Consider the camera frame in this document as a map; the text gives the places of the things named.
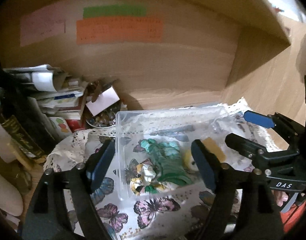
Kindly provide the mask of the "right hand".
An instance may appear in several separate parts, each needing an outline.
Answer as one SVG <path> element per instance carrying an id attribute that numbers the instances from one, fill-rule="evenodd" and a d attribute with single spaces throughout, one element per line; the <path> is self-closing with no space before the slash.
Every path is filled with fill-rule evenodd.
<path id="1" fill-rule="evenodd" d="M 272 194 L 275 198 L 277 206 L 279 207 L 282 207 L 284 203 L 288 201 L 288 194 L 285 192 L 272 190 Z"/>

